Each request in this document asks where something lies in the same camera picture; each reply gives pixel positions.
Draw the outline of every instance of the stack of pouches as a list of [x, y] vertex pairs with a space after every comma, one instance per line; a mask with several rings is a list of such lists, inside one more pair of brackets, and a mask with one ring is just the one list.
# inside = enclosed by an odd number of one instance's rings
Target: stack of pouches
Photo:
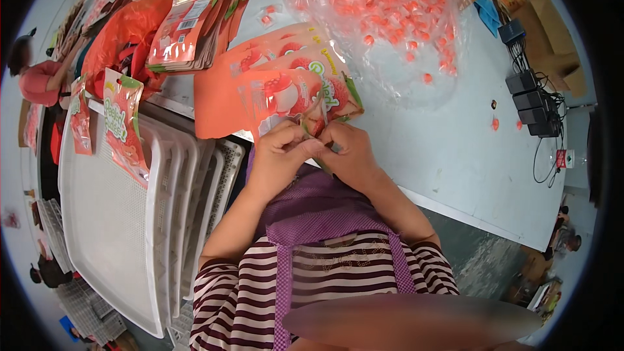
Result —
[[[193, 0], [193, 7], [201, 1], [202, 0]], [[159, 39], [154, 39], [152, 51], [156, 52], [156, 54], [152, 55], [149, 59], [149, 64], [147, 65], [148, 69], [153, 72], [177, 73], [202, 70], [204, 68], [210, 68], [214, 58], [225, 52], [228, 43], [238, 32], [238, 25], [240, 24], [240, 19], [248, 0], [209, 1], [211, 1], [211, 4], [204, 8], [188, 35], [178, 37], [177, 42], [174, 41], [170, 44], [170, 49], [168, 51], [170, 56], [160, 54], [158, 47], [163, 39], [168, 38], [165, 32], [168, 26], [167, 21], [169, 20], [169, 24], [171, 24], [171, 22], [175, 22], [175, 20], [167, 19], [163, 22], [159, 34], [157, 35]], [[232, 35], [232, 28], [234, 26], [236, 29]], [[197, 43], [194, 44], [195, 46], [193, 48], [191, 44], [193, 44], [195, 40]], [[173, 57], [171, 52], [180, 50], [187, 52]]]
[[215, 59], [210, 69], [197, 72], [193, 82], [195, 135], [198, 138], [220, 138], [239, 130], [250, 130], [240, 96], [236, 92], [227, 92], [231, 88], [224, 83], [233, 76], [230, 74], [233, 57], [250, 48], [311, 32], [318, 32], [323, 41], [328, 39], [317, 25], [296, 23], [241, 43]]

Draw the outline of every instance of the clear plastic bag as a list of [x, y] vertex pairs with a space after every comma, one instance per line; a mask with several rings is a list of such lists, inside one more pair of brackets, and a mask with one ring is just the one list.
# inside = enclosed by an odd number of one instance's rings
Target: clear plastic bag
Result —
[[437, 108], [457, 87], [470, 16], [460, 7], [470, 0], [284, 2], [299, 20], [323, 25], [353, 63], [354, 72], [385, 90], [378, 93], [385, 99]]

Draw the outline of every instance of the purple mesh apron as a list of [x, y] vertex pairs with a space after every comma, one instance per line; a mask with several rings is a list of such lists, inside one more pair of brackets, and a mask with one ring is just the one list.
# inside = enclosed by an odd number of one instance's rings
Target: purple mesh apron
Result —
[[[250, 153], [247, 179], [253, 155], [254, 149]], [[282, 327], [281, 320], [290, 310], [293, 247], [340, 238], [359, 230], [379, 230], [388, 235], [399, 293], [416, 292], [399, 235], [381, 221], [364, 195], [321, 169], [304, 164], [292, 186], [267, 205], [260, 224], [267, 225], [266, 236], [277, 246], [273, 344], [276, 351], [290, 346], [290, 333]]]

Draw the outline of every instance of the hand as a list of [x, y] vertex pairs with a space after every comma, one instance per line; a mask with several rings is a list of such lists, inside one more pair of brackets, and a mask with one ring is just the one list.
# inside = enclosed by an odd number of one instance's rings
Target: hand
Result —
[[338, 178], [354, 190], [367, 194], [385, 172], [378, 167], [368, 133], [344, 122], [332, 121], [318, 137], [323, 144], [332, 141], [342, 148], [338, 153], [324, 148], [318, 156]]
[[269, 202], [293, 181], [299, 167], [326, 149], [317, 139], [307, 139], [305, 131], [291, 121], [283, 121], [256, 142], [256, 155], [246, 189], [253, 197]]

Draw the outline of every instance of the lychee illustration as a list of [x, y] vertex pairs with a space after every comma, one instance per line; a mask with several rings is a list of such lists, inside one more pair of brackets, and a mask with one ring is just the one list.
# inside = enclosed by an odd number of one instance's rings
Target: lychee illustration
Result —
[[289, 42], [287, 44], [285, 44], [279, 53], [278, 57], [282, 57], [287, 55], [288, 53], [291, 53], [293, 51], [298, 51], [299, 49], [301, 49], [303, 47], [302, 44], [298, 43], [298, 42]]
[[271, 109], [280, 116], [288, 114], [289, 110], [300, 99], [299, 89], [292, 83], [292, 79], [285, 73], [279, 78], [265, 83], [265, 95], [271, 98]]
[[240, 70], [242, 72], [247, 72], [251, 68], [255, 66], [259, 66], [260, 64], [266, 63], [266, 57], [262, 56], [262, 53], [258, 49], [251, 49], [249, 51], [249, 55], [240, 61]]
[[338, 100], [338, 106], [332, 106], [331, 112], [338, 113], [349, 104], [349, 90], [344, 82], [341, 82], [336, 78], [329, 78], [330, 82], [334, 86], [334, 99]]
[[299, 67], [305, 69], [305, 70], [309, 70], [309, 65], [312, 62], [312, 60], [310, 59], [306, 59], [305, 57], [300, 57], [299, 59], [296, 58], [292, 61], [292, 63], [290, 63], [290, 69], [294, 70], [297, 69]]
[[315, 83], [313, 85], [308, 85], [308, 101], [303, 97], [300, 87], [297, 86], [297, 92], [299, 93], [299, 98], [297, 99], [297, 103], [294, 104], [290, 108], [290, 115], [295, 115], [298, 113], [304, 113], [311, 105], [314, 103], [312, 101], [312, 97], [315, 97], [319, 91], [321, 91], [322, 84]]

